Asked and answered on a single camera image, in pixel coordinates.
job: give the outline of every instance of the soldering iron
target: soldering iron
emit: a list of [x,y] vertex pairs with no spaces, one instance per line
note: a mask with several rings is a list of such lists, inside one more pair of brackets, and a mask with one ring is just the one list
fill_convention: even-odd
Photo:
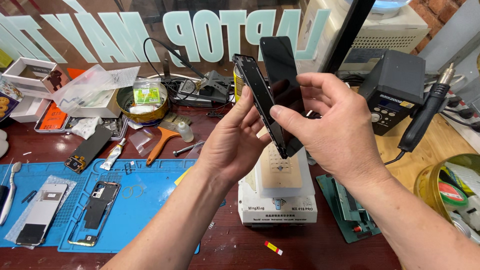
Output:
[[394,160],[385,163],[385,165],[401,159],[405,153],[412,152],[419,144],[433,116],[445,108],[445,96],[450,89],[450,82],[454,75],[455,70],[453,69],[453,63],[451,63],[450,67],[446,68],[440,74],[437,82],[432,85],[423,106],[414,113],[412,122],[408,125],[398,144],[398,148],[402,151]]

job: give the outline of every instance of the orange brush handle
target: orange brush handle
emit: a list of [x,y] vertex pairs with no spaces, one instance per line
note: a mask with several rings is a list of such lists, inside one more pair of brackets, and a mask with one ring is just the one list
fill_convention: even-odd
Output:
[[165,143],[168,140],[173,137],[180,136],[180,133],[165,129],[163,127],[158,127],[158,129],[162,132],[162,137],[160,138],[160,141],[156,144],[156,146],[153,148],[152,152],[150,152],[150,155],[148,155],[147,165],[152,164],[152,162],[158,157],[158,155],[163,149],[163,146],[165,146]]

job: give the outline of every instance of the tube of glue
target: tube of glue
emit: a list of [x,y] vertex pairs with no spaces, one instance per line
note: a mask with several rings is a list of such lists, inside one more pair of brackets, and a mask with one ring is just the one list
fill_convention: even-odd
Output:
[[100,168],[110,171],[110,168],[112,168],[113,163],[120,156],[123,146],[125,145],[126,142],[127,142],[127,139],[123,138],[123,140],[112,149],[108,157],[105,159],[102,165],[100,165]]

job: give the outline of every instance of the forearm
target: forearm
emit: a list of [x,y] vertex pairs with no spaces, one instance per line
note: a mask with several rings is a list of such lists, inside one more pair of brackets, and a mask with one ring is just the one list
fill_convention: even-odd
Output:
[[229,188],[194,166],[161,210],[104,269],[186,269]]
[[477,245],[397,179],[384,175],[388,176],[379,184],[347,189],[368,210],[407,269],[478,267]]

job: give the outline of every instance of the brick wall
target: brick wall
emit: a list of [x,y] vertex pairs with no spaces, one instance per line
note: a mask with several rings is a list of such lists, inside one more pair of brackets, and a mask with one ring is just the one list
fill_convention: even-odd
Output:
[[427,36],[417,45],[411,54],[417,55],[440,29],[450,20],[466,0],[413,0],[410,6],[431,28]]

